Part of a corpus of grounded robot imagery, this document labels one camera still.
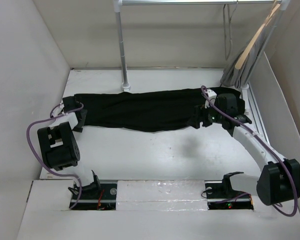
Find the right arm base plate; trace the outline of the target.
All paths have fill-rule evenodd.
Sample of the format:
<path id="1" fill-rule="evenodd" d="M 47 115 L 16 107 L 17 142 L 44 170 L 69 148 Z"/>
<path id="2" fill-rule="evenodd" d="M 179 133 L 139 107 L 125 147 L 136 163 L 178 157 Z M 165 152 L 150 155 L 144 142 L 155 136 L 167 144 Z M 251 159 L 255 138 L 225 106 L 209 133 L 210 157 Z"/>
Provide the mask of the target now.
<path id="1" fill-rule="evenodd" d="M 207 209 L 212 210 L 254 210 L 249 193 L 233 190 L 225 186 L 221 180 L 205 181 L 205 190 L 201 197 L 207 200 Z"/>

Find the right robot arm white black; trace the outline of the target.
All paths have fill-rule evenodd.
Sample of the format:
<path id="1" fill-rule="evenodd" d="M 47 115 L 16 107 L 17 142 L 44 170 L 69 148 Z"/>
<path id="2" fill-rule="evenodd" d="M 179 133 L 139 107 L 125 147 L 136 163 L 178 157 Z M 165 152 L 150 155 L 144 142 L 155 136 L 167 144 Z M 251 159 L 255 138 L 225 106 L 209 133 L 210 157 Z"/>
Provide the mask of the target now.
<path id="1" fill-rule="evenodd" d="M 278 153 L 253 129 L 250 118 L 245 114 L 245 102 L 233 93 L 217 94 L 211 88 L 203 89 L 204 105 L 197 105 L 188 121 L 193 128 L 220 124 L 231 137 L 238 141 L 254 159 L 261 174 L 257 180 L 246 177 L 250 182 L 248 192 L 256 191 L 266 206 L 278 205 L 300 198 L 300 164 Z"/>

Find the black trousers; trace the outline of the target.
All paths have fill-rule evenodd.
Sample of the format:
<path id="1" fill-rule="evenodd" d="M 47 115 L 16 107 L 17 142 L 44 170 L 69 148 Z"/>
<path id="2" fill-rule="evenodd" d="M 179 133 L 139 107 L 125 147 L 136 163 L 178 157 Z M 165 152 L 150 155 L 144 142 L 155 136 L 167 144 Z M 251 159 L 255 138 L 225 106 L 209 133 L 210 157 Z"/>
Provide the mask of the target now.
<path id="1" fill-rule="evenodd" d="M 200 88 L 145 93 L 77 93 L 87 111 L 85 126 L 155 133 L 210 126 Z"/>

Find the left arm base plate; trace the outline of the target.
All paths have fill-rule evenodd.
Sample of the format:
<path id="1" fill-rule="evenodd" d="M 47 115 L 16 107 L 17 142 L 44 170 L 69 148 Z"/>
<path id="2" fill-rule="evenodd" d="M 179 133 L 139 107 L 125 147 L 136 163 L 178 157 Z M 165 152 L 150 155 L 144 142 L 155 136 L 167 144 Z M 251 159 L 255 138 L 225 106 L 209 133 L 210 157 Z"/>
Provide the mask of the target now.
<path id="1" fill-rule="evenodd" d="M 71 209 L 77 211 L 112 211 L 117 203 L 117 181 L 101 181 L 100 190 L 83 190 L 78 203 Z"/>

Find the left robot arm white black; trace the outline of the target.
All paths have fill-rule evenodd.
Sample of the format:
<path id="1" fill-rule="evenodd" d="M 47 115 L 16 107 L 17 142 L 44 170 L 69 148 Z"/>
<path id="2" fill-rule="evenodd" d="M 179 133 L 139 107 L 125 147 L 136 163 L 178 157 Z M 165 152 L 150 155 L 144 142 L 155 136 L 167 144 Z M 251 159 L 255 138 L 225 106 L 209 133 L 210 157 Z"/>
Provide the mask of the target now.
<path id="1" fill-rule="evenodd" d="M 73 96 L 65 97 L 55 106 L 49 117 L 53 123 L 37 130 L 43 163 L 59 177 L 78 177 L 70 192 L 76 197 L 82 188 L 81 199 L 97 198 L 102 187 L 93 170 L 80 163 L 81 154 L 74 133 L 81 133 L 88 111 Z"/>

